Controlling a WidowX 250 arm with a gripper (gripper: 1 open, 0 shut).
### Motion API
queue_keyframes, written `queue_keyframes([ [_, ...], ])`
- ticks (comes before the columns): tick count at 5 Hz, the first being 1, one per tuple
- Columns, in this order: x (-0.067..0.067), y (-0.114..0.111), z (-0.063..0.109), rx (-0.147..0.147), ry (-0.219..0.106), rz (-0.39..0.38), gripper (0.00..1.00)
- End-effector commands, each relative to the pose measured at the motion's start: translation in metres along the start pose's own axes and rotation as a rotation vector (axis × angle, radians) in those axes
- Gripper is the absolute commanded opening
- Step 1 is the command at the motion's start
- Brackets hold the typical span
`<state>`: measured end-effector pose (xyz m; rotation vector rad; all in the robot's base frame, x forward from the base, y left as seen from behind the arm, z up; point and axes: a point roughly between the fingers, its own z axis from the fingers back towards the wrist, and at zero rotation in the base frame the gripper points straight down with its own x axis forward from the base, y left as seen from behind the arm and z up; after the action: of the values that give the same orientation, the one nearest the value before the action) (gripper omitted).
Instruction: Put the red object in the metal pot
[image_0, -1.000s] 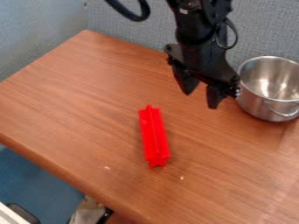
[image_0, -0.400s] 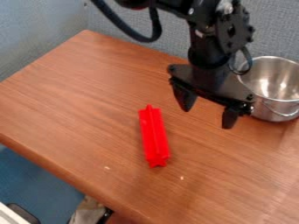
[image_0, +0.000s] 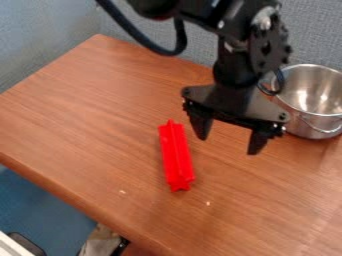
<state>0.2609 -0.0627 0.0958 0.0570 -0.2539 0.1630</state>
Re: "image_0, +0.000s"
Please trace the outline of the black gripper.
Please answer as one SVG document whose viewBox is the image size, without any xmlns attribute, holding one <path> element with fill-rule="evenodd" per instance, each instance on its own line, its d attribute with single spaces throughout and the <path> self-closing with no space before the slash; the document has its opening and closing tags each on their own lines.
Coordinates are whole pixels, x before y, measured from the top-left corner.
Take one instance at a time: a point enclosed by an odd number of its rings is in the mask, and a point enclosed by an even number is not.
<svg viewBox="0 0 342 256">
<path fill-rule="evenodd" d="M 217 83 L 188 86 L 181 95 L 193 130 L 201 140 L 208 139 L 214 120 L 253 130 L 249 155 L 262 151 L 270 138 L 284 135 L 289 113 L 266 98 L 256 85 L 234 87 Z"/>
</svg>

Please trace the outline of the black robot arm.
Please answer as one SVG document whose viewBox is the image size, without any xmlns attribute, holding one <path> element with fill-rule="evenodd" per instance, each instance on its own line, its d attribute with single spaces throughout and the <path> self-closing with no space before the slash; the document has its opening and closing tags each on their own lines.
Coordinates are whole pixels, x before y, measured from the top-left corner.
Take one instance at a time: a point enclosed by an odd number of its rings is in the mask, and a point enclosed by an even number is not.
<svg viewBox="0 0 342 256">
<path fill-rule="evenodd" d="M 269 98 L 282 92 L 262 83 L 268 73 L 284 81 L 281 66 L 293 48 L 281 19 L 280 0 L 129 0 L 150 19 L 188 21 L 218 36 L 212 85 L 182 89 L 184 108 L 200 139 L 209 137 L 214 121 L 252 131 L 248 153 L 258 154 L 268 141 L 282 136 L 286 110 Z"/>
</svg>

